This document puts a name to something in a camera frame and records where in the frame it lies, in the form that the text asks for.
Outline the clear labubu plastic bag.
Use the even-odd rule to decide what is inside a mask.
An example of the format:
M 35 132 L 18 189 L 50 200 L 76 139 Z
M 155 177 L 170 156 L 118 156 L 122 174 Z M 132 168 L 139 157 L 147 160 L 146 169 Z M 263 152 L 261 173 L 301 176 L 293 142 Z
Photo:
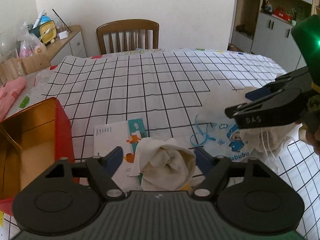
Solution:
M 227 107 L 242 102 L 244 97 L 235 90 L 210 92 L 195 116 L 196 132 L 190 143 L 204 148 L 213 157 L 223 155 L 236 162 L 249 157 L 254 150 L 252 144 L 241 138 L 238 125 L 225 114 Z

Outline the beige drawstring cloth bag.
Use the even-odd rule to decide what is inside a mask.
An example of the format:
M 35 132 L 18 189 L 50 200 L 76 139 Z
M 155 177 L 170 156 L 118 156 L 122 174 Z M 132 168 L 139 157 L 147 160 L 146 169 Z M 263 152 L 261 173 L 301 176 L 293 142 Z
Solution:
M 240 138 L 243 142 L 260 153 L 279 153 L 294 140 L 298 131 L 296 124 L 276 127 L 241 129 Z

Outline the cream white towel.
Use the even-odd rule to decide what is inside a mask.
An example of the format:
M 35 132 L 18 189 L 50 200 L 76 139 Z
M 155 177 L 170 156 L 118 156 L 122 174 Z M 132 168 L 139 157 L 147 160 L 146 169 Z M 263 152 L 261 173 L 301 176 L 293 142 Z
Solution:
M 136 147 L 129 176 L 141 174 L 144 191 L 178 191 L 190 183 L 195 169 L 195 154 L 174 138 L 143 138 Z

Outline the teal white cartoon tissue pack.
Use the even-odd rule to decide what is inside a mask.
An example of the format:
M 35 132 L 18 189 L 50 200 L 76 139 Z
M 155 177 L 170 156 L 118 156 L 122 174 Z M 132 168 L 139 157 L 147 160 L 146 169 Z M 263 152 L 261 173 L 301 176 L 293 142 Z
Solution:
M 143 119 L 98 125 L 93 129 L 93 155 L 106 156 L 114 148 L 123 149 L 123 162 L 113 177 L 128 176 L 141 139 L 146 137 Z

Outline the red gold storage box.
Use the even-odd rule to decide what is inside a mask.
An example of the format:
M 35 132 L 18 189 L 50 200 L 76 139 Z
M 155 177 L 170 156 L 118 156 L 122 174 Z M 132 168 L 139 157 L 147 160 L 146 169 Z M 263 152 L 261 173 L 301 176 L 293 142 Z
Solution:
M 48 98 L 1 121 L 1 212 L 62 157 L 75 161 L 71 122 L 57 98 Z

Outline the black white grid tablecloth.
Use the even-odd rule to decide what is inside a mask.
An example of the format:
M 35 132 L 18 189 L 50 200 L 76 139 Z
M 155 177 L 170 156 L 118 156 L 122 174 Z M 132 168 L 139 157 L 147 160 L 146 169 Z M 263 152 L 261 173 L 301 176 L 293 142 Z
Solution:
M 93 154 L 95 125 L 142 118 L 149 135 L 190 145 L 208 92 L 259 87 L 283 69 L 263 56 L 225 51 L 152 51 L 91 58 L 67 56 L 54 70 L 27 76 L 30 103 L 55 96 L 72 124 L 75 158 Z M 156 200 L 136 193 L 67 239 L 249 239 L 213 208 L 181 194 Z

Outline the pink patterned cloth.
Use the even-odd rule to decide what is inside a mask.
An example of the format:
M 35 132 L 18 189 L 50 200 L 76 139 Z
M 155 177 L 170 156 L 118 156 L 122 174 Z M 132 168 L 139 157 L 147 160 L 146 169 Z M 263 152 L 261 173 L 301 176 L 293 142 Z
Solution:
M 3 120 L 18 96 L 24 90 L 27 84 L 27 80 L 24 76 L 21 76 L 15 80 L 6 82 L 1 87 L 0 97 L 0 120 Z

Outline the wooden white drawer sideboard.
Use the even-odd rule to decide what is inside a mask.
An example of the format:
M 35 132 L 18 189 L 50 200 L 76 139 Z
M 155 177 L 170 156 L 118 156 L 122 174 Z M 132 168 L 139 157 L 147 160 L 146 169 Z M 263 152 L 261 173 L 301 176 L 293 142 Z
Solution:
M 72 32 L 63 40 L 57 40 L 47 46 L 44 53 L 49 59 L 51 66 L 60 64 L 66 56 L 86 57 L 84 42 L 82 39 L 82 28 L 80 25 L 71 26 Z

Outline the brown wooden chair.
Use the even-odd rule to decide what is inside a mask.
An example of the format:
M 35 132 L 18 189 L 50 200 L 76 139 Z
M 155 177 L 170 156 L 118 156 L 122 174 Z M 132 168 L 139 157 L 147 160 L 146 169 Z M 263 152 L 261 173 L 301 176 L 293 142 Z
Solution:
M 159 23 L 145 19 L 118 20 L 99 26 L 96 35 L 102 55 L 136 49 L 157 49 Z

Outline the cardboard box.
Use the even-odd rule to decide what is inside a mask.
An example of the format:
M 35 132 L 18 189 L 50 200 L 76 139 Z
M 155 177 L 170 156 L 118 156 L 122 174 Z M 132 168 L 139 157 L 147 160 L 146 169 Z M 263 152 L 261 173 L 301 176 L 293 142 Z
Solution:
M 50 67 L 50 61 L 44 54 L 37 54 L 25 58 L 10 58 L 1 63 L 1 81 L 6 83 L 20 76 Z

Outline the plastic bag with pink items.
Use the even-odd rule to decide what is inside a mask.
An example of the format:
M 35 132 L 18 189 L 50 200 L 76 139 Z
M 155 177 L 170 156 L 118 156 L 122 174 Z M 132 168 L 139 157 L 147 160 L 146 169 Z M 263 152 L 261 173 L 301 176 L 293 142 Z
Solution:
M 43 54 L 46 52 L 46 46 L 39 40 L 39 38 L 33 34 L 29 33 L 28 25 L 26 22 L 20 27 L 17 35 L 17 41 L 20 45 L 18 55 L 19 58 L 26 58 L 36 54 Z

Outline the yellow blue toy clock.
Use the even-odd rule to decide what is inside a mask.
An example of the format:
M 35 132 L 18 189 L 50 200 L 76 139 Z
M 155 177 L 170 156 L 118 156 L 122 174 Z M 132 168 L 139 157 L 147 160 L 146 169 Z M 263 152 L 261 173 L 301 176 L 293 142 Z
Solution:
M 31 29 L 29 33 L 34 34 L 42 43 L 49 44 L 57 36 L 55 22 L 48 16 L 43 15 L 38 26 Z

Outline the grey wooden wall cabinet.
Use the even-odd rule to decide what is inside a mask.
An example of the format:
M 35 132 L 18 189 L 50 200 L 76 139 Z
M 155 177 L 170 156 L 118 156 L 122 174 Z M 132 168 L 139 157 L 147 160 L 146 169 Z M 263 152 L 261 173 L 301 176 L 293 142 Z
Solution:
M 319 0 L 235 0 L 230 45 L 269 57 L 291 72 L 306 65 L 292 29 L 318 14 Z

